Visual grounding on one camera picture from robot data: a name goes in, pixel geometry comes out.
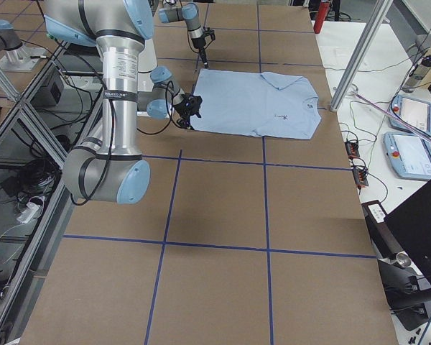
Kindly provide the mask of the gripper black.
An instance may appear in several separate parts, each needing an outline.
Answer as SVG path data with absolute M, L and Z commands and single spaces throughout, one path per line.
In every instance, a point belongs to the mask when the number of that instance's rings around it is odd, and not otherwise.
M 193 44 L 193 47 L 199 52 L 199 56 L 204 68 L 209 68 L 209 63 L 205 51 L 206 42 L 204 36 L 192 38 L 191 42 Z
M 176 105 L 175 111 L 179 115 L 179 119 L 177 120 L 177 125 L 181 129 L 194 130 L 194 128 L 190 123 L 190 117 L 195 114 L 195 111 L 193 110 L 193 108 L 191 106 L 186 106 L 186 105 Z

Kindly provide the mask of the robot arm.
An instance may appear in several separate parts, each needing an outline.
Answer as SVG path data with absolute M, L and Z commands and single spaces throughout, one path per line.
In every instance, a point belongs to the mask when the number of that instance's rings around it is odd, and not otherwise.
M 201 24 L 198 5 L 193 2 L 182 4 L 180 1 L 163 1 L 158 17 L 161 23 L 184 22 L 190 49 L 198 54 L 203 66 L 209 68 L 206 49 L 216 36 L 213 29 Z
M 96 47 L 103 63 L 102 120 L 65 159 L 62 179 L 73 203 L 133 204 L 147 191 L 150 166 L 136 145 L 137 114 L 153 118 L 179 114 L 191 127 L 202 98 L 182 90 L 165 66 L 150 73 L 150 92 L 139 90 L 140 57 L 154 34 L 148 1 L 48 1 L 45 24 L 53 37 Z

